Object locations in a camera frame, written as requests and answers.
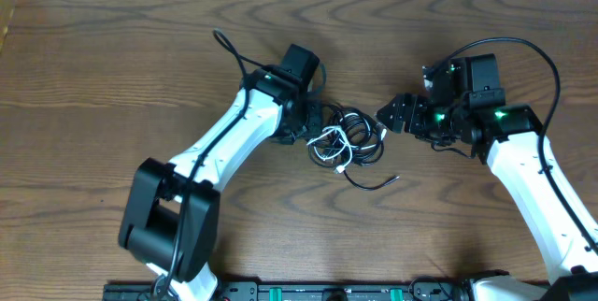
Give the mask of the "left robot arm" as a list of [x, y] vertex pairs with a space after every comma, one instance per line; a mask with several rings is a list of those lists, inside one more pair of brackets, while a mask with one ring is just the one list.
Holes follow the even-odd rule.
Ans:
[[156, 275], [138, 300], [210, 299], [219, 283], [208, 261], [228, 181], [266, 139], [293, 144], [321, 125], [311, 84], [325, 69], [313, 51], [292, 44], [279, 64], [249, 72], [249, 58], [221, 30], [212, 35], [238, 63], [239, 90], [192, 146], [166, 163], [145, 160], [133, 176], [118, 243]]

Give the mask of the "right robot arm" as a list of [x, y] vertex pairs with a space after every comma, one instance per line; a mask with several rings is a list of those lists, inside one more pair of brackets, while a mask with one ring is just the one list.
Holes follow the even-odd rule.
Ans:
[[528, 105], [508, 105], [497, 59], [456, 50], [422, 69], [427, 95], [399, 93], [377, 119], [437, 152], [470, 146], [505, 186], [541, 252], [548, 285], [522, 282], [504, 271], [466, 278], [448, 300], [594, 300], [597, 222], [560, 169], [547, 137], [550, 118]]

